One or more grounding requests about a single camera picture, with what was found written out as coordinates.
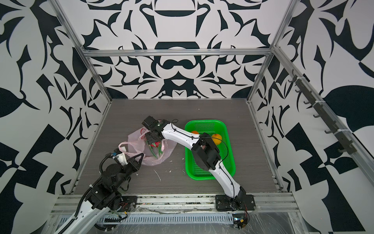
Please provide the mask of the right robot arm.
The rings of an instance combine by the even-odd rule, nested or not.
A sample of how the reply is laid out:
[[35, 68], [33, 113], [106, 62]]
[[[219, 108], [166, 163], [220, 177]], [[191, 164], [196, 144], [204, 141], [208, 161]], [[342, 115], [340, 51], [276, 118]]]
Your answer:
[[145, 134], [148, 143], [172, 140], [192, 152], [195, 163], [204, 171], [210, 172], [223, 188], [232, 207], [244, 205], [245, 189], [238, 184], [224, 166], [224, 160], [213, 138], [207, 134], [194, 134], [183, 130], [168, 120], [146, 117], [142, 125], [148, 130]]

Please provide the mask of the green plastic perforated basket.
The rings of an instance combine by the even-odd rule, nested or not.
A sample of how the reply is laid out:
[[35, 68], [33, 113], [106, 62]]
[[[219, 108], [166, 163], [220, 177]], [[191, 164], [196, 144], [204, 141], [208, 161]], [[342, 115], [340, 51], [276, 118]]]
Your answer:
[[[235, 159], [233, 156], [228, 129], [226, 125], [219, 120], [194, 120], [185, 125], [188, 132], [197, 131], [198, 133], [207, 133], [209, 135], [219, 134], [223, 142], [218, 145], [223, 165], [231, 176], [236, 173]], [[187, 175], [193, 180], [213, 180], [214, 176], [204, 171], [195, 163], [193, 154], [188, 148], [185, 149], [185, 170]]]

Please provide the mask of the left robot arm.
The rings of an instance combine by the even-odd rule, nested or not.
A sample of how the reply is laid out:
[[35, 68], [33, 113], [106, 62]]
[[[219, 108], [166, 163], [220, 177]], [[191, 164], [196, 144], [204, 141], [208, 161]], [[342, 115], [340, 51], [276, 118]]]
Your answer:
[[137, 154], [123, 163], [119, 160], [121, 156], [124, 154], [119, 150], [105, 155], [99, 164], [100, 177], [82, 195], [75, 212], [55, 231], [56, 234], [86, 234], [92, 227], [109, 232], [128, 218], [121, 205], [123, 199], [119, 189], [139, 171], [144, 154]]

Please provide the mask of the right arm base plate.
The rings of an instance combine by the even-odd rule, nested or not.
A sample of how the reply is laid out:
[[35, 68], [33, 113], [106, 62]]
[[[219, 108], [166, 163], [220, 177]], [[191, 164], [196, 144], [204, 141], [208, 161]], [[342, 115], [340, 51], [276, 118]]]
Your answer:
[[226, 211], [254, 211], [256, 203], [253, 195], [244, 195], [241, 198], [232, 199], [226, 195], [215, 196], [215, 209], [219, 212]]

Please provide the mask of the pink plastic bag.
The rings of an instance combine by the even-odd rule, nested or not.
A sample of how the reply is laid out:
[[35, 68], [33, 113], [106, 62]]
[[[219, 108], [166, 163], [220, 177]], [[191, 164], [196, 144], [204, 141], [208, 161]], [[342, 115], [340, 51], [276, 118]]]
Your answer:
[[138, 129], [128, 136], [128, 140], [119, 144], [118, 148], [121, 152], [129, 157], [134, 157], [140, 153], [144, 153], [142, 165], [156, 166], [167, 160], [174, 151], [177, 143], [172, 140], [162, 140], [164, 153], [160, 159], [156, 159], [150, 152], [146, 142], [145, 134], [148, 130], [145, 127]]

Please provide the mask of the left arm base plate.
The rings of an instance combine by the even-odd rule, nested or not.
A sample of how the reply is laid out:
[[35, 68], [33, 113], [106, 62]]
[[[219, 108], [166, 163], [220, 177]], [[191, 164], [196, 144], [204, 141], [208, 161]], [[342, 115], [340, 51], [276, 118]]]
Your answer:
[[122, 196], [117, 211], [131, 212], [137, 207], [137, 199], [138, 196]]

